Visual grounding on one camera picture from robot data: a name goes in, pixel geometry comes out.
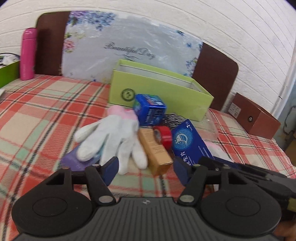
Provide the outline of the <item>brown cardboard box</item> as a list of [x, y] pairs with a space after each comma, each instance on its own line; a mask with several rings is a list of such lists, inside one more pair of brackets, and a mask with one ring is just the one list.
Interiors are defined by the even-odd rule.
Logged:
[[280, 127], [280, 122], [268, 111], [239, 93], [234, 96], [228, 113], [254, 136], [271, 140]]

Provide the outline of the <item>pink thermos bottle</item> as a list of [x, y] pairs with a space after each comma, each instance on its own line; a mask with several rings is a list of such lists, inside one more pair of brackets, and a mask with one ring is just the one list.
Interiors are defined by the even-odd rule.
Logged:
[[35, 54], [37, 47], [37, 29], [25, 29], [21, 42], [20, 79], [30, 80], [35, 75]]

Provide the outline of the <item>blue medicine box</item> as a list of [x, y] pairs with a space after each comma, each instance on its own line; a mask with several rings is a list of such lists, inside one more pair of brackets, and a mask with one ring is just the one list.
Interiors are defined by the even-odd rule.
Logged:
[[220, 146], [204, 141], [189, 119], [175, 127], [171, 134], [174, 155], [190, 166], [198, 164], [202, 157], [221, 160], [227, 165], [233, 163]]

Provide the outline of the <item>gold brown small box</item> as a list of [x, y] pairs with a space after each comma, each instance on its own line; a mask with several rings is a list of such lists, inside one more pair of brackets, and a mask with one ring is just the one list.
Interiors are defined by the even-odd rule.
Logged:
[[173, 160], [162, 144], [156, 142], [152, 128], [140, 128], [138, 139], [148, 158], [148, 167], [154, 176], [165, 174]]

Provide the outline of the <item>white pink glove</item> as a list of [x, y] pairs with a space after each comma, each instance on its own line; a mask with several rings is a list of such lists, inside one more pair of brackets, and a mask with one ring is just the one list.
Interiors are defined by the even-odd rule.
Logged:
[[139, 121], [134, 110], [113, 105], [108, 108], [106, 117], [75, 132], [74, 140], [80, 146], [76, 157], [85, 162], [102, 151], [100, 165], [118, 157], [118, 173], [121, 175], [128, 172], [130, 158], [133, 158], [137, 168], [146, 169], [148, 159], [138, 139], [138, 130]]

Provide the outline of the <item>blue chewing gum box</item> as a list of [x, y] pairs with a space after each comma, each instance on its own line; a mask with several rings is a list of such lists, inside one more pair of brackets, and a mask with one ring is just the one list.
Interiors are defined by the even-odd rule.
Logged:
[[140, 126], [157, 126], [163, 119], [167, 106], [157, 95], [137, 94], [133, 110]]

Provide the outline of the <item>dark brown wooden headboard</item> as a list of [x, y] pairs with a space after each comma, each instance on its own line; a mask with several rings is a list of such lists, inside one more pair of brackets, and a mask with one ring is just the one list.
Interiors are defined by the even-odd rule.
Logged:
[[[35, 73], [61, 75], [62, 48], [69, 11], [44, 13], [39, 16]], [[199, 82], [214, 100], [210, 108], [221, 111], [238, 74], [238, 64], [215, 49], [203, 44], [193, 79]]]

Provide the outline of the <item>purple small box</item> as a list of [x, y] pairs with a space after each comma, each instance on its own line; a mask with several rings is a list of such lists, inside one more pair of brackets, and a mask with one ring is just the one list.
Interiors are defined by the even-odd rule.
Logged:
[[99, 163], [101, 151], [97, 152], [96, 155], [88, 161], [79, 161], [76, 157], [76, 152], [79, 147], [78, 145], [61, 159], [62, 167], [69, 167], [72, 171], [84, 171], [86, 167]]

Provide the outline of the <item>green tray box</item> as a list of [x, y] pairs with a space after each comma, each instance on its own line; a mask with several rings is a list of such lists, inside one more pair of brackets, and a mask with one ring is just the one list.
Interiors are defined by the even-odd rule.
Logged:
[[20, 56], [13, 53], [0, 53], [0, 88], [20, 78]]

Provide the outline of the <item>green cardboard storage box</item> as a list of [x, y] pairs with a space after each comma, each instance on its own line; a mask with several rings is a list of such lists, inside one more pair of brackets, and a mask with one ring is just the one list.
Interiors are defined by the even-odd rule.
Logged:
[[157, 95], [176, 113], [203, 120], [214, 97], [193, 78], [154, 66], [120, 59], [111, 76], [108, 102], [132, 107], [137, 94]]

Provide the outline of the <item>steel wool scrubber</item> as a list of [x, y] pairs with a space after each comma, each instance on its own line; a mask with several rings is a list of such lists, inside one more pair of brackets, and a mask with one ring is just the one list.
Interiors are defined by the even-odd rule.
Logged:
[[165, 114], [161, 120], [162, 126], [167, 126], [170, 130], [173, 130], [179, 126], [182, 122], [185, 121], [185, 118], [181, 115], [175, 113]]

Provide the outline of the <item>red tape roll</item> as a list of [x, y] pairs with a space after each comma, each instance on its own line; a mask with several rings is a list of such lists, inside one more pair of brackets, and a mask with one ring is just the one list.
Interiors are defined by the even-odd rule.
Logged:
[[167, 126], [154, 126], [153, 130], [156, 142], [163, 145], [166, 150], [169, 150], [173, 141], [170, 128]]

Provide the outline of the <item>floral Beautiful Day plastic bag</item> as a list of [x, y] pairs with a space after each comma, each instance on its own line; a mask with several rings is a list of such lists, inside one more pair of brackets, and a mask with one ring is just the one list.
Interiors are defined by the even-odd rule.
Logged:
[[71, 11], [62, 75], [109, 83], [120, 59], [192, 76], [203, 41], [170, 25], [104, 11]]

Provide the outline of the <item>clear plastic cup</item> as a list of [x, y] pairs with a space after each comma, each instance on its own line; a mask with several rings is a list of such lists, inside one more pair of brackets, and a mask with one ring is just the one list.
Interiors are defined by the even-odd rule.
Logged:
[[205, 137], [206, 140], [211, 142], [215, 142], [218, 140], [219, 133], [214, 123], [213, 116], [210, 109], [207, 110], [202, 120], [202, 128], [205, 132], [203, 136]]

